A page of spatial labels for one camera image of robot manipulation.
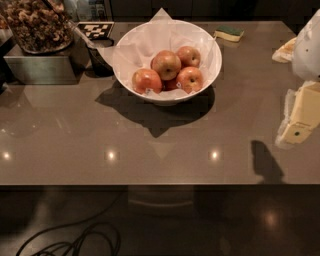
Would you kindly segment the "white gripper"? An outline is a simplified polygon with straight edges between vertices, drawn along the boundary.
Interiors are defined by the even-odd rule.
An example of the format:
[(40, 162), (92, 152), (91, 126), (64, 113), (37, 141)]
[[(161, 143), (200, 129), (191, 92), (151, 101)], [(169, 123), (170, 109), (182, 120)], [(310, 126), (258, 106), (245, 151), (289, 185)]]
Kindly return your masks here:
[(312, 16), (297, 38), (278, 48), (272, 59), (279, 63), (292, 61), (292, 70), (303, 85), (289, 89), (284, 102), (284, 119), (277, 132), (275, 144), (289, 149), (301, 144), (320, 124), (320, 9)]

